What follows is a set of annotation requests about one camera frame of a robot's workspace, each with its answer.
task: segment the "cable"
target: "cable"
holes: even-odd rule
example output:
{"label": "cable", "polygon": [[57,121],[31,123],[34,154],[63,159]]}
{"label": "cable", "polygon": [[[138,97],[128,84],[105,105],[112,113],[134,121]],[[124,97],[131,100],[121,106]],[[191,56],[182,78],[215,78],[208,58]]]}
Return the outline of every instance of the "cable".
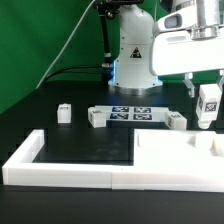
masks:
{"label": "cable", "polygon": [[79,66],[70,66],[70,67],[66,67],[66,68],[62,68],[62,69],[59,69],[49,75],[47,75],[46,77],[44,77],[44,79],[42,80],[41,84],[39,85],[38,88],[40,88],[42,86],[42,84],[44,84],[48,79],[50,79],[51,77],[53,76],[56,76],[58,74],[62,74],[62,73],[85,73],[85,74],[96,74],[94,72],[75,72],[73,71],[74,69],[93,69],[93,68],[102,68],[101,65],[79,65]]}
{"label": "cable", "polygon": [[93,5],[93,3],[95,2],[95,0],[91,1],[91,3],[89,4],[89,6],[86,8],[86,10],[84,11],[83,15],[81,16],[79,22],[77,23],[77,25],[75,26],[74,30],[72,31],[71,35],[69,36],[68,40],[66,41],[66,43],[64,44],[63,48],[61,49],[61,51],[59,52],[58,56],[54,59],[54,61],[51,63],[51,65],[49,66],[49,68],[47,69],[47,71],[44,73],[43,77],[41,78],[40,82],[38,83],[36,89],[38,89],[41,85],[41,83],[43,82],[43,80],[45,79],[45,77],[47,77],[49,71],[53,68],[53,66],[57,63],[58,59],[61,57],[61,55],[64,53],[66,47],[68,46],[68,44],[70,43],[71,39],[73,38],[74,34],[76,33],[77,29],[79,28],[81,22],[83,21],[85,15],[87,14],[87,12],[89,11],[90,7]]}
{"label": "cable", "polygon": [[157,6],[158,6],[158,1],[159,1],[159,0],[156,1],[155,9],[154,9],[154,10],[155,10],[155,11],[154,11],[154,22],[157,21],[157,18],[156,18],[156,17],[157,17]]}
{"label": "cable", "polygon": [[45,77],[45,79],[43,80],[43,82],[41,83],[40,87],[46,83],[47,80],[49,80],[50,78],[56,76],[56,75],[60,75],[60,74],[64,74],[64,73],[67,73],[67,74],[74,74],[74,73],[78,73],[78,74],[92,74],[92,75],[95,75],[95,74],[101,74],[102,73],[106,73],[106,72],[83,72],[83,71],[62,71],[62,72],[54,72],[54,73],[51,73],[50,75],[48,75],[47,77]]}

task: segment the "black cable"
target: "black cable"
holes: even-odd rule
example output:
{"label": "black cable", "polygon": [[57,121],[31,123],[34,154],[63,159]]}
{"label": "black cable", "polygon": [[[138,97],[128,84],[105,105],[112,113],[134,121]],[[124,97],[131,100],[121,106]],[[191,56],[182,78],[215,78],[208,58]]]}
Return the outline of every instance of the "black cable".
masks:
{"label": "black cable", "polygon": [[79,65],[79,66],[70,66],[70,67],[66,67],[66,68],[62,68],[59,69],[53,73],[50,73],[47,77],[44,78],[43,82],[41,83],[41,85],[39,87],[41,87],[47,80],[49,80],[50,78],[59,75],[59,74],[63,74],[63,73],[81,73],[81,74],[102,74],[105,72],[83,72],[83,71],[73,71],[74,69],[80,69],[80,68],[85,68],[85,69],[91,69],[91,68],[102,68],[101,65]]}

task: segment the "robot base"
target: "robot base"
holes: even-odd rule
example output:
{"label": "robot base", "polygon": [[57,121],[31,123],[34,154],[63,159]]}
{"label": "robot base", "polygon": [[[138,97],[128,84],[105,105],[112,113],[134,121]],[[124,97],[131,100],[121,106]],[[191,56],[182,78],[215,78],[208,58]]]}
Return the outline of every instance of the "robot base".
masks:
{"label": "robot base", "polygon": [[162,82],[159,85],[150,88],[125,88],[109,82],[109,91],[132,96],[141,96],[146,94],[158,93],[162,91]]}

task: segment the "white object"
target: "white object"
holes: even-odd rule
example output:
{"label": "white object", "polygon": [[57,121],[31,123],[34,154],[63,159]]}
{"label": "white object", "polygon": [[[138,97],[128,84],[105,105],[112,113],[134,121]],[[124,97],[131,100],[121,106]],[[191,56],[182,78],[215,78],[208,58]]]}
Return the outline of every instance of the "white object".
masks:
{"label": "white object", "polygon": [[57,115],[58,123],[71,123],[71,104],[60,104]]}
{"label": "white object", "polygon": [[149,72],[153,18],[136,5],[120,9],[120,54],[109,86],[145,90],[162,82]]}
{"label": "white object", "polygon": [[195,136],[195,147],[197,149],[211,150],[215,134],[211,132],[197,133]]}
{"label": "white object", "polygon": [[32,163],[44,145],[44,131],[34,130],[2,167],[3,181],[22,186],[224,192],[224,135],[206,132],[214,138],[212,148],[204,150],[195,147],[200,133],[135,130],[134,165],[112,166]]}
{"label": "white object", "polygon": [[194,41],[190,32],[174,31],[159,34],[152,45],[150,71],[163,76],[224,68],[224,28],[220,36]]}
{"label": "white object", "polygon": [[222,92],[217,84],[201,85],[196,107],[200,128],[209,128],[211,121],[217,119]]}
{"label": "white object", "polygon": [[177,111],[165,113],[165,124],[172,130],[186,130],[187,119]]}
{"label": "white object", "polygon": [[88,109],[88,119],[94,128],[106,127],[106,114],[101,110],[90,107]]}

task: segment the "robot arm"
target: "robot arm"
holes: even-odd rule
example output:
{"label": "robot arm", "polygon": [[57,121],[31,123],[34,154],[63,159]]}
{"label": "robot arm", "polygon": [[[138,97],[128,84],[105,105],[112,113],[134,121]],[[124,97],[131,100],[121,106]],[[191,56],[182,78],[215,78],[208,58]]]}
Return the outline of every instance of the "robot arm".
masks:
{"label": "robot arm", "polygon": [[219,0],[169,1],[171,14],[154,24],[150,70],[153,75],[185,74],[194,96],[193,72],[218,70],[218,84],[201,85],[196,113],[199,127],[216,120],[224,83],[224,27]]}

